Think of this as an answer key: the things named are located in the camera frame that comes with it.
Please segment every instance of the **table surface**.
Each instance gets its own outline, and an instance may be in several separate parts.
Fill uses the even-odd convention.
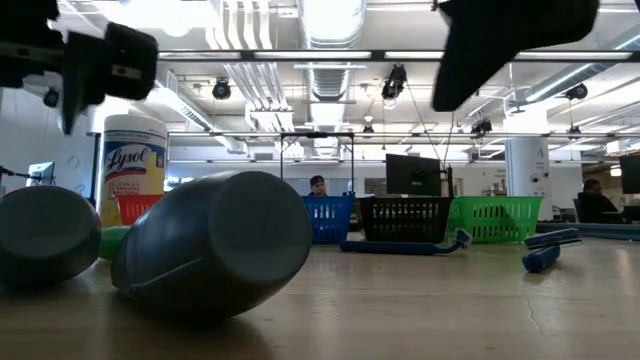
[[[207,330],[140,314],[100,261],[46,292],[1,289],[0,359],[635,359],[639,246],[588,240],[539,275],[524,273],[521,246],[316,247],[280,293]]]

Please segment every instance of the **computer monitor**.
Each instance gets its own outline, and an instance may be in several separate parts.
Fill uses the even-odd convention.
[[[640,194],[640,156],[620,157],[623,194]]]
[[[387,154],[387,194],[442,196],[440,161]]]
[[[52,185],[54,162],[29,165],[29,176],[27,186]]]

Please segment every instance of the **green basket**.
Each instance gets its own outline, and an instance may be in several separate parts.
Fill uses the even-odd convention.
[[[536,231],[541,202],[534,196],[458,197],[451,203],[446,239],[463,228],[474,244],[522,242]]]

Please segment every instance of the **white column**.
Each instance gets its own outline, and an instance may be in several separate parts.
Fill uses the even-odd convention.
[[[504,124],[507,132],[549,131],[544,108],[529,107],[523,113],[509,116]],[[553,219],[548,140],[546,138],[508,139],[506,160],[508,195],[543,197],[538,219]]]

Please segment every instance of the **person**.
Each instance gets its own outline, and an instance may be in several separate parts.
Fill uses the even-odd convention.
[[[309,180],[311,185],[311,192],[309,196],[327,196],[327,188],[324,185],[324,178],[321,175],[316,175]]]
[[[611,200],[602,195],[602,185],[595,179],[588,179],[578,194],[578,219],[583,223],[620,223],[618,209]]]

